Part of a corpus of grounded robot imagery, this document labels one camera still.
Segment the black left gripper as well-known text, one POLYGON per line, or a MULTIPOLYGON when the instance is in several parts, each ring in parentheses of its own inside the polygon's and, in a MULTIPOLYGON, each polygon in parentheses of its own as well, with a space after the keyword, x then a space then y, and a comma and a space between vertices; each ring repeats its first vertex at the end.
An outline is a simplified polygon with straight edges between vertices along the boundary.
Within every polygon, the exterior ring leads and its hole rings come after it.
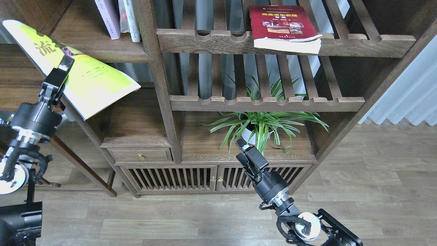
POLYGON ((64 55, 59 66, 53 68, 42 83, 36 104, 22 103, 12 119, 11 127, 16 131, 30 130, 49 139, 55 135, 61 123, 61 115, 53 112, 64 93, 65 82, 74 59, 64 55))

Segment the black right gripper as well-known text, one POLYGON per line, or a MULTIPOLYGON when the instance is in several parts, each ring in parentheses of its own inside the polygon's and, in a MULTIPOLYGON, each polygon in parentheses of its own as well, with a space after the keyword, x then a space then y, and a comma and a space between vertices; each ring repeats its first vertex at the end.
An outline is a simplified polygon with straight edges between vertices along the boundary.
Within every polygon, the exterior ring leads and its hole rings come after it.
POLYGON ((248 145, 242 138, 236 141, 236 145, 242 151, 236 158, 254 183, 254 189, 263 200, 263 204, 282 205, 289 200, 288 184, 277 172, 263 170, 268 162, 259 150, 255 146, 248 145))

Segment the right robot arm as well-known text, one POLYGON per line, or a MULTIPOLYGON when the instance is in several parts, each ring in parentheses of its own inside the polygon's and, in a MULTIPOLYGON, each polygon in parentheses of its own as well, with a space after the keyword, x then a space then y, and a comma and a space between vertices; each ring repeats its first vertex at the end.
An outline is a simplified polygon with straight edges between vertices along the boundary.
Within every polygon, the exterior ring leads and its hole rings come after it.
POLYGON ((277 172, 267 171, 268 162, 258 149, 243 139, 237 140, 236 145, 242 151, 236 158, 263 200, 259 209, 275 210, 276 226, 287 243, 309 246, 320 232, 325 232, 328 237, 325 246, 362 246, 359 237, 325 210, 319 209, 317 214, 301 212, 287 194, 286 181, 277 172))

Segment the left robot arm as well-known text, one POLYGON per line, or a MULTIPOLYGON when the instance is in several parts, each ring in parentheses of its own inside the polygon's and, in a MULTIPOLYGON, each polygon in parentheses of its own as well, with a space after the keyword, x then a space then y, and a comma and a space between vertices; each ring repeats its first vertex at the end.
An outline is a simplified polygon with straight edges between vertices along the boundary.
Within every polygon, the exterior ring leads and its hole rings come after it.
POLYGON ((38 102, 22 103, 8 124, 18 132, 1 159, 1 194, 10 194, 28 185, 24 204, 1 207, 1 245, 34 246, 42 231, 42 202, 34 202, 36 183, 45 174, 51 155, 40 153, 39 143, 49 142, 61 123, 53 112, 64 93, 74 59, 64 55, 42 83, 38 102))

